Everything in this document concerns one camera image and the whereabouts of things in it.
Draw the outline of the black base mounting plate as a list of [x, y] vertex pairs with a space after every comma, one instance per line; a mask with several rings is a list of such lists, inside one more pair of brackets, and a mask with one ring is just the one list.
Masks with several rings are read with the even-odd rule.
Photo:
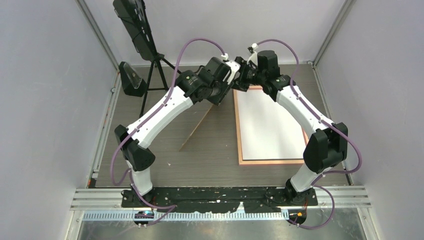
[[121, 191], [123, 208], [153, 205], [158, 212], [234, 213], [243, 207], [247, 213], [276, 213], [280, 207], [317, 206], [314, 190], [292, 196], [283, 187], [154, 187], [140, 200], [134, 189]]

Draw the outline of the aluminium rail front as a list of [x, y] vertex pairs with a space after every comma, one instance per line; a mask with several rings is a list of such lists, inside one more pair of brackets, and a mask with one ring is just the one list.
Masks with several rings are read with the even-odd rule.
[[[149, 207], [122, 207], [121, 188], [92, 188], [76, 190], [70, 209], [81, 213], [84, 221], [248, 221], [288, 220], [300, 206], [280, 206], [275, 212], [251, 212], [240, 202], [229, 211], [213, 213], [158, 212]], [[315, 189], [317, 205], [308, 204], [307, 210], [362, 209], [372, 204], [363, 186], [327, 186]]]

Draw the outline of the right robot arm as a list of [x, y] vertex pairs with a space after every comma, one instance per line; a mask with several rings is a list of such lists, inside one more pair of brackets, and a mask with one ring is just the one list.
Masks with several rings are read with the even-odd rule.
[[334, 123], [321, 114], [301, 93], [293, 78], [281, 74], [278, 56], [273, 50], [253, 51], [248, 59], [235, 58], [240, 65], [233, 89], [247, 92], [250, 86], [260, 86], [275, 103], [286, 109], [308, 136], [303, 151], [303, 165], [285, 183], [284, 200], [299, 205], [313, 193], [313, 185], [347, 158], [348, 127]]

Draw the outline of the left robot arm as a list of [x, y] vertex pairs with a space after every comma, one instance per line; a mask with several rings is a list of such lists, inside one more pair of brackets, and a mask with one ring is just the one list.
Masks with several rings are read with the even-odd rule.
[[158, 134], [179, 114], [196, 103], [207, 100], [219, 105], [234, 84], [241, 65], [234, 60], [212, 57], [197, 71], [176, 75], [174, 87], [137, 121], [118, 125], [115, 136], [128, 167], [135, 191], [134, 200], [141, 207], [153, 202], [150, 167], [156, 157], [149, 147]]

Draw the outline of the black wedge stand base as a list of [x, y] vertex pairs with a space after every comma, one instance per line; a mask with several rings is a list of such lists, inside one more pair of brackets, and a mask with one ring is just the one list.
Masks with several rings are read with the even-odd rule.
[[147, 82], [127, 62], [122, 61], [119, 66], [121, 86], [123, 92], [132, 97], [142, 97], [147, 92]]

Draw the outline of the brown cardboard backing board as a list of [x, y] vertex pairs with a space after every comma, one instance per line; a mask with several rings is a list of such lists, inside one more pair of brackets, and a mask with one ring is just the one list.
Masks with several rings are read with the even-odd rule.
[[189, 141], [189, 139], [192, 137], [192, 135], [195, 133], [195, 131], [198, 129], [198, 127], [201, 125], [201, 123], [204, 121], [204, 119], [206, 118], [207, 114], [210, 112], [210, 110], [213, 108], [213, 105], [211, 104], [208, 109], [206, 110], [206, 112], [203, 114], [203, 116], [201, 117], [201, 119], [199, 120], [199, 122], [196, 124], [196, 126], [193, 128], [193, 130], [190, 132], [190, 134], [188, 135], [188, 137], [184, 140], [184, 142], [182, 143], [181, 147], [179, 148], [178, 152], [181, 152], [184, 148], [184, 146], [187, 144], [187, 142]]

